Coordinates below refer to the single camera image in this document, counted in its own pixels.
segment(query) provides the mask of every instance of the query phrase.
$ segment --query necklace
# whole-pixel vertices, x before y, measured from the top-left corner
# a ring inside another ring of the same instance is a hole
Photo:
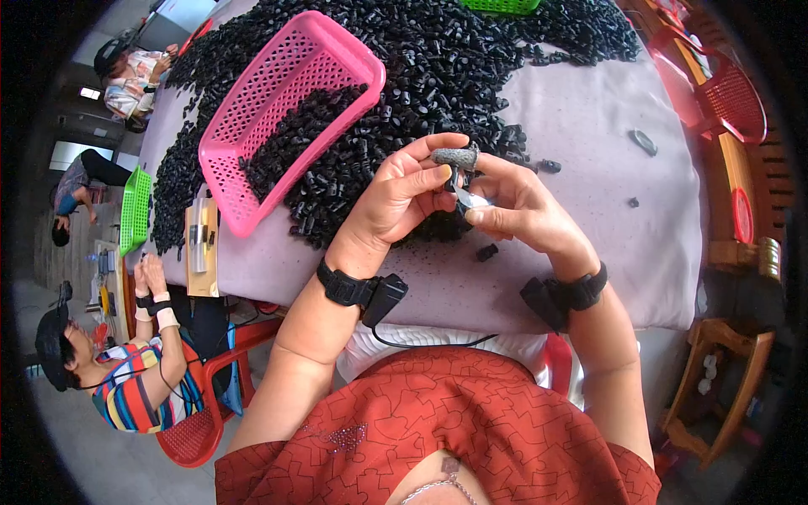
[[[402,505],[406,505],[410,500],[412,500],[415,496],[423,493],[425,490],[431,489],[437,486],[455,486],[459,489],[465,497],[469,500],[471,505],[477,505],[477,502],[474,501],[474,498],[471,497],[471,494],[457,481],[457,472],[460,471],[460,460],[454,457],[445,457],[444,462],[440,466],[440,471],[443,473],[448,474],[448,478],[443,481],[435,481],[430,482],[428,484],[424,484],[423,486],[419,487],[417,490],[410,493],[409,496],[404,498],[402,501]]]

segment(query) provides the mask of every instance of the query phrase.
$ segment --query person in blue shirt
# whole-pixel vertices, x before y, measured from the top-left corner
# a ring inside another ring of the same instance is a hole
[[[90,223],[98,220],[93,209],[90,192],[87,186],[91,179],[97,179],[108,186],[124,186],[132,174],[100,154],[95,149],[87,149],[70,163],[61,176],[53,198],[53,230],[51,238],[56,247],[63,247],[70,241],[70,214],[79,205],[85,205],[90,211]]]

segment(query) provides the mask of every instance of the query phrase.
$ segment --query black wrist strap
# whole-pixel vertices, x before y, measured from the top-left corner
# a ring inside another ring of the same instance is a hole
[[[159,301],[154,305],[150,306],[149,308],[147,308],[146,310],[149,312],[149,316],[154,317],[161,310],[170,308],[171,308],[171,300],[166,300],[166,301]]]
[[[550,293],[556,300],[559,309],[566,312],[570,310],[586,310],[600,300],[600,292],[606,287],[608,273],[606,265],[600,262],[600,271],[594,275],[586,274],[575,282],[555,282],[550,287]]]
[[[317,278],[326,288],[326,298],[344,307],[359,305],[363,309],[370,304],[373,292],[381,277],[371,279],[354,279],[343,271],[332,271],[326,265],[326,259],[320,260],[317,266]]]
[[[145,297],[135,297],[135,305],[141,309],[148,309],[150,306],[154,305],[154,299],[152,298],[151,294],[148,294]]]
[[[345,307],[361,307],[364,311],[362,324],[368,328],[379,324],[409,289],[401,277],[395,274],[359,280],[340,270],[332,271],[326,265],[325,258],[317,266],[317,278],[326,288],[326,298],[329,300]]]
[[[606,265],[601,261],[598,273],[593,276],[586,274],[571,283],[533,277],[522,288],[520,295],[553,331],[562,332],[566,330],[570,311],[586,310],[596,304],[607,281]]]

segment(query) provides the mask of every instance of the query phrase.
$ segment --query window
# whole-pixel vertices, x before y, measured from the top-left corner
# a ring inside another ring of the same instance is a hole
[[[92,88],[82,88],[78,93],[88,99],[97,100],[101,96],[101,91]]]
[[[112,149],[103,149],[94,145],[76,144],[74,142],[57,141],[51,155],[51,170],[67,170],[70,163],[85,149],[95,149],[103,158],[112,160]]]

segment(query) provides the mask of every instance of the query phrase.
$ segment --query woman in floral shirt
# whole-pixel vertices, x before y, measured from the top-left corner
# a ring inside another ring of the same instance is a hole
[[[177,44],[159,51],[129,51],[107,42],[95,55],[95,72],[107,89],[103,101],[107,107],[125,120],[144,119],[154,106],[154,92],[160,77],[171,67],[171,58],[177,55]]]

